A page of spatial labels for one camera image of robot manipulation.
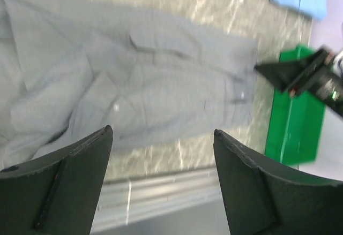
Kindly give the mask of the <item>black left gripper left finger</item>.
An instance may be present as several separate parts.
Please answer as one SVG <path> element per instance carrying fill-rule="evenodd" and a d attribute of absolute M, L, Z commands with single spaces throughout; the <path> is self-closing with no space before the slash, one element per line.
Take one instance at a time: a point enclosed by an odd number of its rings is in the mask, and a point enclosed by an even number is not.
<path fill-rule="evenodd" d="M 112 142 L 107 125 L 1 170 L 1 234 L 90 234 Z"/>

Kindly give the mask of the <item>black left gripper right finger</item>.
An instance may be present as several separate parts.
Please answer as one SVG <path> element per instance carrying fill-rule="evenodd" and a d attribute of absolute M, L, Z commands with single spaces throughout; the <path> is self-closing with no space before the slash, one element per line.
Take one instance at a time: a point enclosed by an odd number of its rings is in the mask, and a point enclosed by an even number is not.
<path fill-rule="evenodd" d="M 214 131 L 231 234 L 342 234 L 342 182 L 293 169 Z"/>

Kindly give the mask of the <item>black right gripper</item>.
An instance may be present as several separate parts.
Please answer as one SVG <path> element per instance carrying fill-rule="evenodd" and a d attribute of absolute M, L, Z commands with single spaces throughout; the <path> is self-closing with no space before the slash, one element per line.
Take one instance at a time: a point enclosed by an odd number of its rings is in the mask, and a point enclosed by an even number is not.
<path fill-rule="evenodd" d="M 301 59 L 257 63 L 254 69 L 279 92 L 291 98 L 309 92 L 342 117 L 342 51 L 320 47 Z"/>

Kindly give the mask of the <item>grey long sleeve shirt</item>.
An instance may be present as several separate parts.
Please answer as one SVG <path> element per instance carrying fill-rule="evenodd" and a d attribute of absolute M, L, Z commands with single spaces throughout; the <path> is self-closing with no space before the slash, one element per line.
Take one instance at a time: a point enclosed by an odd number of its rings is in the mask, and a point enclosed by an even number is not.
<path fill-rule="evenodd" d="M 257 42 L 155 10 L 1 0 L 1 167 L 110 125 L 131 149 L 246 126 Z"/>

